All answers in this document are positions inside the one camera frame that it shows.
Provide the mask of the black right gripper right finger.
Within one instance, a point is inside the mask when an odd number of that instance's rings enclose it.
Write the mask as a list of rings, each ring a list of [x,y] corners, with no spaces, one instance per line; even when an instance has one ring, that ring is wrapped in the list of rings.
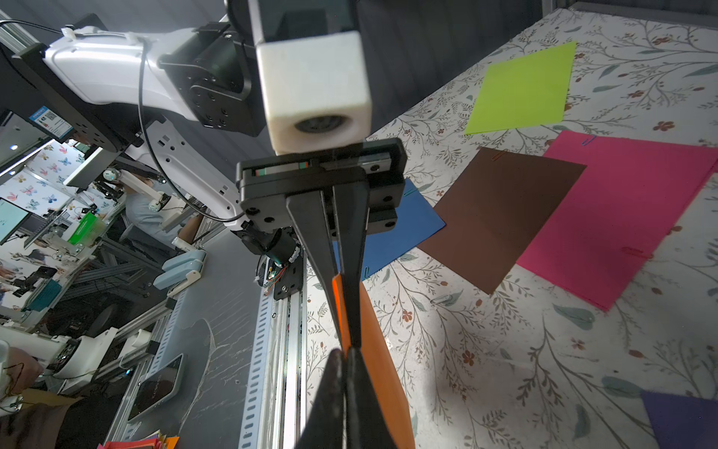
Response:
[[[397,449],[384,420],[366,363],[356,348],[350,348],[345,362],[347,447]]]

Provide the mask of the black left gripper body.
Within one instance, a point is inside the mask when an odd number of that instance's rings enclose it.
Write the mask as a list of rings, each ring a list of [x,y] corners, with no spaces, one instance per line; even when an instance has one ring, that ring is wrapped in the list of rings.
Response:
[[[407,153],[401,140],[365,141],[310,153],[290,153],[239,163],[237,189],[245,215],[263,232],[291,226],[286,198],[311,191],[327,195],[341,184],[368,185],[370,234],[396,222],[389,214],[400,205],[406,181]]]

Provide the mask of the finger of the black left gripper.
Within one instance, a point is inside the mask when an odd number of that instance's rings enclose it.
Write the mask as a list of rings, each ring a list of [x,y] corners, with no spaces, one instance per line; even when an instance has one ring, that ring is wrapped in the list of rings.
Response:
[[[326,212],[325,192],[315,190],[286,198],[286,209],[305,253],[325,290],[343,351],[351,348],[351,288],[338,269]]]
[[[369,189],[366,181],[333,187],[340,273],[333,279],[343,350],[362,345],[361,271],[368,222]]]

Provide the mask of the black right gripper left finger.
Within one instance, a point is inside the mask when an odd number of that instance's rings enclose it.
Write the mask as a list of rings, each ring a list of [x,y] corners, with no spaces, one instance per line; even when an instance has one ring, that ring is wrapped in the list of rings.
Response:
[[[344,355],[334,349],[328,356],[306,426],[296,449],[341,448],[344,427]]]

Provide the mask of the orange paper sheet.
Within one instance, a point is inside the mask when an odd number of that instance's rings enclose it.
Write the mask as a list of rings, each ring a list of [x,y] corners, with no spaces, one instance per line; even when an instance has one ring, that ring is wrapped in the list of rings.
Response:
[[[374,391],[379,400],[384,420],[398,448],[415,447],[411,424],[411,411],[404,388],[398,377],[378,318],[364,284],[361,288],[361,334],[359,349]]]

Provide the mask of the lime green paper sheet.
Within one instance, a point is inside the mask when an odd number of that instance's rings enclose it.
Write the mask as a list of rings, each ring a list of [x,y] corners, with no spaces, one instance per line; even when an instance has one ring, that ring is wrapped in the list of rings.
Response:
[[[468,135],[563,121],[576,44],[489,65],[467,123]]]

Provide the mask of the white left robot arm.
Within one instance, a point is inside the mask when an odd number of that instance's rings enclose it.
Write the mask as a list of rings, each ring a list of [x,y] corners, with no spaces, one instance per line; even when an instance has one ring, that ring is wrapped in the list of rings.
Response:
[[[357,31],[248,45],[226,22],[146,35],[65,27],[10,62],[91,144],[142,149],[254,252],[286,262],[301,246],[343,347],[368,345],[366,237],[395,226],[407,155],[399,140],[368,140]],[[181,143],[170,112],[220,131],[267,131],[274,153],[241,163],[230,183]]]

